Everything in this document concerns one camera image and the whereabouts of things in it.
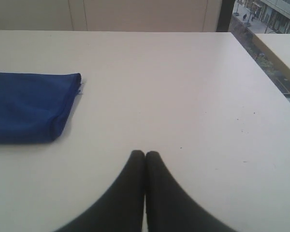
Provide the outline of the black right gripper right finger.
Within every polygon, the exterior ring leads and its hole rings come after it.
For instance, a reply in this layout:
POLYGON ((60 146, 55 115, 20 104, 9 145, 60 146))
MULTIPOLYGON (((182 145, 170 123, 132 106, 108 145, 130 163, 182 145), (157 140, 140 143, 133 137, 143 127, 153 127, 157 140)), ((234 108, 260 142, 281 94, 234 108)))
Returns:
POLYGON ((146 220, 149 232, 233 232, 199 206, 177 183, 160 154, 146 154, 146 220))

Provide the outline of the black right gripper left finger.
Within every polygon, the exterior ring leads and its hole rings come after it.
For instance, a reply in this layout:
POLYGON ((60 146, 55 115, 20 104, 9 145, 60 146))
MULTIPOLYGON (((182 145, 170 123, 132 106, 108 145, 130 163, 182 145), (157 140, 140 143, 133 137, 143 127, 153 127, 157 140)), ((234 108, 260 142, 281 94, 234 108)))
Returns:
POLYGON ((145 200, 145 154, 134 150, 110 188, 59 232, 140 232, 145 200))

